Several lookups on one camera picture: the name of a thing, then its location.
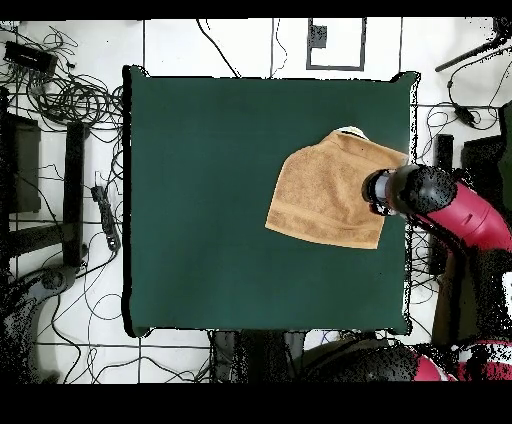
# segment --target tan towel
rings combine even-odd
[[[403,153],[335,130],[286,159],[265,227],[314,243],[376,249],[384,217],[370,211],[362,184],[405,161]]]

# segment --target black border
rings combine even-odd
[[[361,48],[359,50],[359,66],[324,66],[311,64],[311,33],[313,27],[313,18],[308,18],[308,43],[306,47],[306,70],[308,71],[364,71],[364,62],[366,57],[366,20],[361,18],[363,26],[361,28]]]
[[[128,187],[124,191],[124,205],[127,206],[128,219],[123,219],[123,294],[121,296],[121,313],[126,334],[130,337],[137,337],[133,331],[132,316],[130,314],[130,299],[132,297],[132,246],[131,246],[131,211],[132,211],[132,75],[131,66],[123,66],[123,136],[121,144],[124,155],[124,171],[126,172],[126,183]]]

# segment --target black stand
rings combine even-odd
[[[482,44],[480,47],[477,47],[473,50],[470,50],[467,53],[461,54],[455,59],[449,60],[448,62],[438,66],[436,68],[436,72],[441,72],[457,63],[462,62],[470,57],[476,56],[477,54],[483,53],[490,49],[496,49],[499,46],[505,44],[509,38],[512,36],[512,25],[509,18],[492,18],[492,26],[494,32],[496,32],[496,37],[493,40]]]

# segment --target green tablecloth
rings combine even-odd
[[[407,152],[416,76],[372,82],[125,73],[132,144],[125,322],[405,332],[403,219],[386,219],[377,250],[309,243],[264,225],[284,160],[333,129],[353,125]]]

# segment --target floor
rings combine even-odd
[[[356,63],[354,43],[360,43],[361,28],[352,21],[315,20],[316,25],[327,25],[329,34],[341,34],[343,40],[349,41],[340,45],[328,41],[323,56],[312,57],[312,61],[335,65]],[[452,122],[443,129],[439,125],[453,119],[452,109],[437,107],[432,110],[432,106],[448,101],[446,85],[456,69],[450,68],[436,73],[434,68],[491,37],[490,18],[368,18],[364,71],[306,70],[307,23],[306,18],[212,19],[208,22],[201,20],[204,31],[216,41],[230,64],[244,77],[268,78],[273,75],[274,78],[389,80],[399,71],[420,72],[421,82],[417,98],[418,155],[430,139],[427,127],[429,114],[429,124],[433,127],[434,133],[442,129],[455,137],[455,167],[460,165],[460,152],[464,141],[499,133],[498,123],[485,131],[471,129],[460,122]],[[232,76],[230,69],[201,33],[195,20],[29,21],[22,23],[19,32],[41,42],[45,35],[52,32],[49,26],[76,41],[78,46],[70,47],[73,55],[68,59],[70,64],[76,66],[73,73],[95,76],[101,79],[110,91],[122,83],[121,68],[126,64],[143,65],[151,75]],[[14,35],[0,32],[0,41],[14,39]],[[0,45],[2,57],[3,48],[3,45]],[[503,87],[493,98],[509,62],[510,58],[505,54],[462,70],[454,77],[454,101],[464,105],[487,106],[492,99],[492,105],[500,106],[510,100],[512,89],[510,81],[506,79]],[[27,112],[22,109],[29,108],[26,96],[20,95],[16,101],[18,108],[13,103],[12,110],[27,116]],[[480,115],[479,127],[485,128],[493,123],[486,110],[480,110]],[[41,128],[45,129],[44,122],[39,120]],[[114,137],[115,133],[103,131],[101,136],[108,140],[108,137]],[[43,134],[40,148],[41,167],[54,164],[62,175],[64,140],[63,134]],[[110,171],[111,159],[112,144],[89,138],[86,145],[85,184],[91,186],[100,176],[106,178]],[[427,154],[425,162],[430,161],[431,154]],[[42,168],[40,175],[56,178],[53,167]],[[61,219],[62,182],[41,179],[40,188],[57,219]],[[122,215],[122,198],[122,187],[119,188],[119,193],[111,190],[110,201],[113,208],[119,206],[118,216]],[[43,207],[37,214],[20,214],[18,219],[35,221],[51,220],[52,217]],[[85,241],[91,240],[101,231],[99,219],[96,204],[91,199],[84,199],[84,221],[90,222],[84,224]],[[24,228],[40,224],[13,222],[12,229],[15,229],[16,225],[18,228]],[[415,242],[419,243],[417,253],[421,256],[421,237],[417,236]],[[102,264],[108,259],[109,251],[102,234],[94,238],[91,246],[90,267]],[[58,261],[59,251],[58,247],[47,248],[20,256],[12,261],[11,270],[13,274],[23,275],[41,266],[51,255],[57,254],[52,260]],[[176,373],[187,370],[198,372],[208,358],[209,341],[204,331],[155,330],[142,340],[125,335],[122,319],[118,317],[119,297],[104,297],[110,293],[121,293],[122,262],[121,254],[104,267],[101,273],[91,273],[87,281],[77,281],[62,295],[55,325],[63,335],[82,346],[80,360],[67,382],[91,383],[89,372],[85,372],[88,358],[89,361],[94,359],[94,374],[101,383],[166,382],[170,379],[180,381],[182,376],[186,376],[182,374],[176,377],[176,374],[162,370],[159,365]],[[423,283],[425,277],[413,274],[413,279],[415,283]],[[95,308],[96,316],[91,313],[84,301],[83,293],[86,288],[89,307]],[[415,319],[413,330],[410,335],[397,338],[406,343],[429,341],[437,299],[435,290],[435,282],[418,284],[413,288],[410,304],[410,314]],[[57,300],[52,298],[43,308],[39,322],[38,352],[43,369],[59,370],[62,382],[77,359],[77,350],[61,340],[49,326],[56,302]],[[306,338],[306,348],[336,337],[335,331],[311,331]],[[138,361],[139,356],[150,358],[152,361]],[[104,368],[127,362],[130,364]]]

